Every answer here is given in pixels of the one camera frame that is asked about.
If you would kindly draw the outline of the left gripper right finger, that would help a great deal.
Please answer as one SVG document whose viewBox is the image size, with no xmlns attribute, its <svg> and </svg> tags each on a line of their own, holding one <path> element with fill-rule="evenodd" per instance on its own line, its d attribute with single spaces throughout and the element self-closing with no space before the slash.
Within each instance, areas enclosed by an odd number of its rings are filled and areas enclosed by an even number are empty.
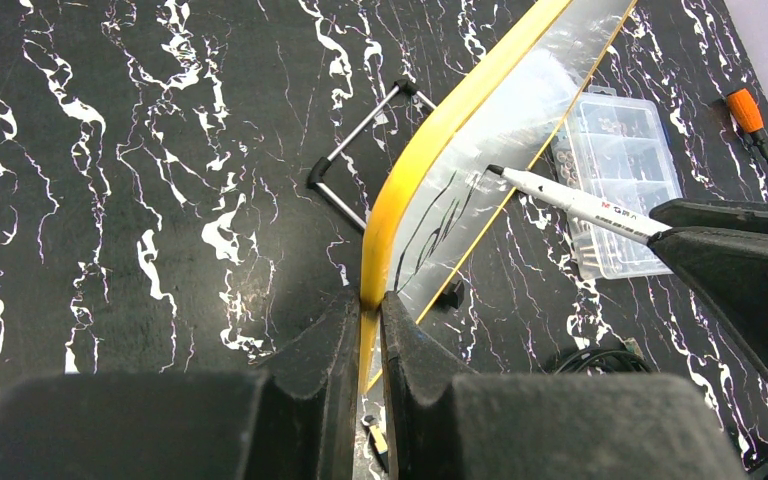
<svg viewBox="0 0 768 480">
<path fill-rule="evenodd" d="M 480 374 L 380 306 L 394 479 L 742 479 L 694 386 L 652 373 Z"/>
</svg>

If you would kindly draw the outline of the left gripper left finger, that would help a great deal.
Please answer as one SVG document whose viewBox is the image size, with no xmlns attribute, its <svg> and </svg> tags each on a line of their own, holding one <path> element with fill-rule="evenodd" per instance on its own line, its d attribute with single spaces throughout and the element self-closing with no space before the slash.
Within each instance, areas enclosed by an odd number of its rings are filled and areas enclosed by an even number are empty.
<svg viewBox="0 0 768 480">
<path fill-rule="evenodd" d="M 245 372 L 40 377 L 0 401 L 0 479 L 348 479 L 360 302 Z"/>
</svg>

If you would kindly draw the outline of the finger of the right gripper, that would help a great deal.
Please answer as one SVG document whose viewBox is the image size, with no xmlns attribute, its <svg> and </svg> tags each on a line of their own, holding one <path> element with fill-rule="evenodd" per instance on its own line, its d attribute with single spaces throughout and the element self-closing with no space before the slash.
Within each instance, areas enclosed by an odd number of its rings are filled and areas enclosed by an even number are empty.
<svg viewBox="0 0 768 480">
<path fill-rule="evenodd" d="M 768 234 L 673 228 L 649 240 L 768 382 Z"/>
<path fill-rule="evenodd" d="M 708 227 L 768 235 L 768 203 L 673 199 L 649 217 L 670 227 Z"/>
</svg>

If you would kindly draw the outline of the white whiteboard marker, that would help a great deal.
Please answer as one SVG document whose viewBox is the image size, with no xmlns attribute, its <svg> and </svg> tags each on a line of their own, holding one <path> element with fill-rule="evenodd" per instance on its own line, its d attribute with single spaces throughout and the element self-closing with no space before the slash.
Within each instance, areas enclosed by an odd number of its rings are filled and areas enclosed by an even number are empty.
<svg viewBox="0 0 768 480">
<path fill-rule="evenodd" d="M 643 213 L 629 210 L 530 171 L 495 164 L 490 164 L 487 170 L 500 176 L 519 191 L 558 207 L 572 217 L 643 245 L 671 229 L 670 226 Z"/>
</svg>

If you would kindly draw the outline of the yellow framed whiteboard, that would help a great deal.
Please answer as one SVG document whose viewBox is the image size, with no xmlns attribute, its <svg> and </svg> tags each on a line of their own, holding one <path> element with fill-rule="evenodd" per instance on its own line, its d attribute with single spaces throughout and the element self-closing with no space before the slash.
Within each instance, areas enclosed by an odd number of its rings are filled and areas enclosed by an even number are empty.
<svg viewBox="0 0 768 480">
<path fill-rule="evenodd" d="M 420 321 L 512 196 L 488 171 L 530 169 L 634 9 L 538 1 L 441 100 L 387 176 L 363 233 L 358 387 L 379 379 L 379 311 L 395 294 Z"/>
</svg>

